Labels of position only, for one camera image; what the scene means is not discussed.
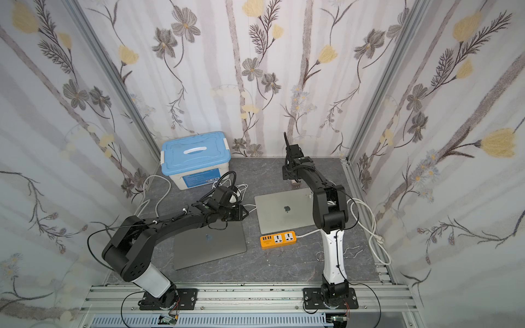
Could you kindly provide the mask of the pink USB charger adapter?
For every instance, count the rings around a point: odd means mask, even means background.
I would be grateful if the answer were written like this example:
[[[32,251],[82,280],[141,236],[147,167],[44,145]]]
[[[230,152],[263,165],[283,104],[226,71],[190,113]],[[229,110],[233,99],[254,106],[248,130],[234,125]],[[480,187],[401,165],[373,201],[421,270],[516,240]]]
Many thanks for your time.
[[[294,188],[294,189],[298,189],[300,187],[301,183],[297,180],[292,180],[291,181],[291,187]]]

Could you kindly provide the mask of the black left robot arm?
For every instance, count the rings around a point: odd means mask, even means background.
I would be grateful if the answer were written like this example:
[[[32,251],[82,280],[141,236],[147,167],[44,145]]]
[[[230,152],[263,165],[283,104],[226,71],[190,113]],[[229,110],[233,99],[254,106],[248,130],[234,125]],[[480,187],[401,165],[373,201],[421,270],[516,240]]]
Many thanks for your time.
[[[236,187],[218,186],[180,213],[158,219],[127,217],[102,251],[102,259],[124,281],[136,284],[153,298],[174,298],[176,287],[151,263],[157,244],[216,221],[243,221],[248,216]]]

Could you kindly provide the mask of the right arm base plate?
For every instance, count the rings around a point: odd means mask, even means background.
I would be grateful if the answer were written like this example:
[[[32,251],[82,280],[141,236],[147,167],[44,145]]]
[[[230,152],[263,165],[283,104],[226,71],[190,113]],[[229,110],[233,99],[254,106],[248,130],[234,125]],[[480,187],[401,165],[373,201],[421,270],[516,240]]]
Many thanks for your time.
[[[343,288],[335,293],[324,287],[304,288],[302,296],[306,310],[357,310],[359,308],[353,288]]]

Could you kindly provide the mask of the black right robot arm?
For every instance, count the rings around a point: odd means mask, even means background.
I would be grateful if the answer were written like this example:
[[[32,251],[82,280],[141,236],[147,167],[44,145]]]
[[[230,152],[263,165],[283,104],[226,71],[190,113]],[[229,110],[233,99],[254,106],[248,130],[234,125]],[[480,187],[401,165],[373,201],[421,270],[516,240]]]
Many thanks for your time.
[[[321,231],[324,269],[321,293],[329,306],[349,296],[349,282],[343,265],[343,237],[348,222],[347,195],[341,184],[331,183],[318,171],[314,161],[304,156],[297,144],[291,144],[287,135],[284,180],[304,181],[313,194],[313,221]]]

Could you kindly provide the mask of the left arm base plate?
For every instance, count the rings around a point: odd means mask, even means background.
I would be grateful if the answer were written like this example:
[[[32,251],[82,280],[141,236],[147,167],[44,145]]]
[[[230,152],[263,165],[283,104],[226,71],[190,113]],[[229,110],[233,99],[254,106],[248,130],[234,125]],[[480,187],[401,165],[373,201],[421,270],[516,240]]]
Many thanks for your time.
[[[198,299],[197,288],[169,288],[160,298],[145,292],[139,300],[140,310],[194,310]]]

